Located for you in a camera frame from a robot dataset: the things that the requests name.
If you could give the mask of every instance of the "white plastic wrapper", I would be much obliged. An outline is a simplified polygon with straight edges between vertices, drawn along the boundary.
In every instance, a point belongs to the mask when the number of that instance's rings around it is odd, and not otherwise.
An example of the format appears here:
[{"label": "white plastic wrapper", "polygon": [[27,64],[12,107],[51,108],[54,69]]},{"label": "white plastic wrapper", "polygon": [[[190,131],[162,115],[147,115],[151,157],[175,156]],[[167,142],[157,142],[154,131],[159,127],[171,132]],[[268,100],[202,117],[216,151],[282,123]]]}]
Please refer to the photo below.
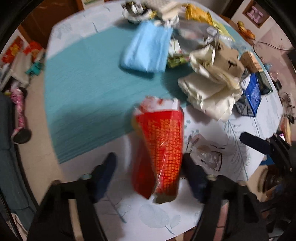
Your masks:
[{"label": "white plastic wrapper", "polygon": [[218,175],[223,165],[223,157],[229,155],[224,146],[207,141],[201,134],[189,139],[186,152],[195,164],[202,166],[207,173]]},{"label": "white plastic wrapper", "polygon": [[193,50],[205,47],[219,38],[219,32],[213,26],[207,23],[200,23],[195,20],[181,20],[174,27],[177,33],[174,37],[179,41],[183,52],[191,52]]}]

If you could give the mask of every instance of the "white tablecloth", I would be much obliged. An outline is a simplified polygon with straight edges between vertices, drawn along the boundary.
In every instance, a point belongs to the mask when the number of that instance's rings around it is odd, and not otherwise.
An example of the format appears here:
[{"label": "white tablecloth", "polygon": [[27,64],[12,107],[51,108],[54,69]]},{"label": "white tablecloth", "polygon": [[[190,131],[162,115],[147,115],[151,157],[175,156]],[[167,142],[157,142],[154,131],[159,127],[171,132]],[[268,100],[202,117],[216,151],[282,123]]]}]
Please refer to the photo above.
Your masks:
[{"label": "white tablecloth", "polygon": [[[90,8],[55,25],[46,58],[52,58],[82,38],[125,21],[120,5],[123,2]],[[196,2],[194,4],[209,11]],[[214,19],[227,24],[213,12],[210,13]],[[240,116],[234,108],[230,119],[223,123],[210,119],[191,106],[184,108],[184,143],[189,135],[200,133],[209,141],[225,145],[230,153],[223,158],[219,173],[207,170],[209,173],[223,174],[233,180],[247,180],[256,170],[263,155],[243,145],[238,137],[241,132],[247,131],[265,139],[277,130],[283,109],[277,91],[272,83],[271,85],[273,93],[262,97],[254,118]],[[153,204],[152,198],[146,200],[132,190],[130,164],[135,157],[138,142],[138,137],[132,132],[61,164],[66,179],[74,181],[101,164],[108,152],[115,152],[118,156],[118,167],[107,195],[95,205],[110,241],[167,240],[194,227],[202,211],[202,205],[193,198],[186,180],[180,181],[177,198],[165,204]]]}]

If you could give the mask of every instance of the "wooden door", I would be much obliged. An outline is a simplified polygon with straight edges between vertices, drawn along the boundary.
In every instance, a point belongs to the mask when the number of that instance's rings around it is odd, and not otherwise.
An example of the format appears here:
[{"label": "wooden door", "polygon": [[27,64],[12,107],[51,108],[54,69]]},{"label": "wooden door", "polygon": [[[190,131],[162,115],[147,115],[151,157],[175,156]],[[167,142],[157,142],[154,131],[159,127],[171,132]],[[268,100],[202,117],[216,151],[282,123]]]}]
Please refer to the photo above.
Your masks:
[{"label": "wooden door", "polygon": [[76,0],[44,0],[21,23],[28,36],[46,48],[52,27],[78,12]]}]

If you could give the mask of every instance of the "yellow package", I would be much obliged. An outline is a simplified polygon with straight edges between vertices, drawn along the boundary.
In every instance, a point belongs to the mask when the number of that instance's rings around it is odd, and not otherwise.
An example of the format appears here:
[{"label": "yellow package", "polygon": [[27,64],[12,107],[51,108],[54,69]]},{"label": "yellow package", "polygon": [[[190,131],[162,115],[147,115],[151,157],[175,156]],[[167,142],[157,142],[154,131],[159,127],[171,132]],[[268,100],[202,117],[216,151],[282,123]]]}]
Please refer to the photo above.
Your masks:
[{"label": "yellow package", "polygon": [[209,25],[213,25],[213,19],[209,12],[205,12],[204,10],[194,6],[193,4],[185,4],[183,5],[186,9],[185,18],[187,20],[196,20],[202,23],[207,23]]},{"label": "yellow package", "polygon": [[222,23],[219,23],[219,22],[213,20],[213,27],[218,29],[218,31],[221,35],[230,37],[234,41],[233,37],[229,34],[229,32],[227,31],[227,29],[225,28],[225,26]]}]

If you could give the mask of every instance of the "wall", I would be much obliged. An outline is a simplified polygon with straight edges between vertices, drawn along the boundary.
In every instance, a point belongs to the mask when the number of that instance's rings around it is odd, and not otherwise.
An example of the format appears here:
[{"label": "wall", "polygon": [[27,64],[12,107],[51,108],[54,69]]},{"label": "wall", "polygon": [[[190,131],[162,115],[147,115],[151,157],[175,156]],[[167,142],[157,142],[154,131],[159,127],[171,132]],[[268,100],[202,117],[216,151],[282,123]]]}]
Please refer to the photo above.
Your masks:
[{"label": "wall", "polygon": [[238,21],[242,21],[245,28],[251,30],[252,33],[255,34],[256,40],[258,41],[272,28],[272,26],[276,22],[271,17],[269,17],[260,28],[257,28],[245,15],[243,15],[243,11],[245,10],[249,2],[250,0],[244,0],[231,18],[231,20],[235,23],[237,23]]}]

